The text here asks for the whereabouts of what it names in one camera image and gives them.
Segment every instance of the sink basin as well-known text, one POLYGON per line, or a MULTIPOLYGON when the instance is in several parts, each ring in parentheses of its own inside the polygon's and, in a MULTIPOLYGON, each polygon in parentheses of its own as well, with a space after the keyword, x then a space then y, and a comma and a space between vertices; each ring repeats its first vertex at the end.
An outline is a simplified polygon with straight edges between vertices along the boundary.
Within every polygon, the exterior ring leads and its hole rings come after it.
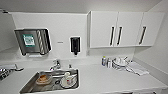
POLYGON ((56 71, 41 71, 37 72, 30 81, 22 88, 20 94, 25 93, 35 93, 35 92, 45 92, 45 91, 54 91, 54 90, 67 90, 67 89, 76 89, 79 86, 78 79, 78 69, 70 69, 70 70, 56 70, 56 71), (65 72, 70 72, 70 76, 75 78, 75 83, 70 85, 69 87, 63 86, 62 82, 65 79, 65 72), (38 85, 36 80, 41 75, 52 76, 52 80, 49 84, 38 85))

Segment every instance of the drain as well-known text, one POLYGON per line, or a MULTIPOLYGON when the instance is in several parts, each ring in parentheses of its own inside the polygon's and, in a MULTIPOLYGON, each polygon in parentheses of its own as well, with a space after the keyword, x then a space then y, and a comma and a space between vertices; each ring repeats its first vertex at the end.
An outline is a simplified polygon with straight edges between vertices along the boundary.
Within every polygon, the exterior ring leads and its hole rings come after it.
POLYGON ((57 85, 57 84, 60 84, 60 80, 55 81, 55 84, 56 84, 56 85, 57 85))

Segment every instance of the black soap dispenser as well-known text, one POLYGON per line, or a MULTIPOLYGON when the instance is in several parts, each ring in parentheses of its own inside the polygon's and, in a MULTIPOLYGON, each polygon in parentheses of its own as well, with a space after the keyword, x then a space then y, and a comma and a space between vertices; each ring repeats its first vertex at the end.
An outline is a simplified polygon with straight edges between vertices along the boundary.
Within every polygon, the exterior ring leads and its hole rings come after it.
POLYGON ((74 52, 74 55, 77 56, 80 52, 80 37, 71 37, 71 52, 74 52))

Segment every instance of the white cabinet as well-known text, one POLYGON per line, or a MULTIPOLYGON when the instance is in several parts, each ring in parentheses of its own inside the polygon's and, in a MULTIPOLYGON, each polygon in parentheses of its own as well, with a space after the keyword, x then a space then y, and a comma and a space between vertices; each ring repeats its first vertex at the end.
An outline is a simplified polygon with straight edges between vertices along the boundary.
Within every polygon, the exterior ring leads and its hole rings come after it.
POLYGON ((142 12, 119 12, 114 47, 135 46, 142 12))
POLYGON ((152 46, 155 43, 164 13, 145 12, 136 46, 152 46))
POLYGON ((135 46, 142 12, 91 11, 90 48, 135 46))
POLYGON ((0 51, 16 46, 15 24, 11 14, 0 13, 0 51))
POLYGON ((90 12, 90 48, 113 45, 117 15, 118 12, 90 12))

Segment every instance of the stainless steel sink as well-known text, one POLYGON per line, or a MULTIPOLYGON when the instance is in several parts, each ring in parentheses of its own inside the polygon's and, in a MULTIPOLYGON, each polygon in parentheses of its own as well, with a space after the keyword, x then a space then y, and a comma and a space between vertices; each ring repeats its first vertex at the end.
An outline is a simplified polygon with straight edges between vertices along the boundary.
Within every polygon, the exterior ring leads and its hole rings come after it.
POLYGON ((45 91, 54 91, 54 90, 65 90, 65 89, 76 89, 79 86, 79 79, 78 79, 78 70, 56 70, 52 72, 37 72, 31 80, 22 88, 20 91, 20 94, 25 93, 35 93, 35 92, 45 92, 45 91), (70 72, 72 76, 75 76, 77 78, 76 83, 69 88, 65 88, 61 86, 60 81, 64 77, 65 72, 70 72), (41 75, 51 75, 53 77, 51 83, 47 85, 37 85, 36 80, 41 75))

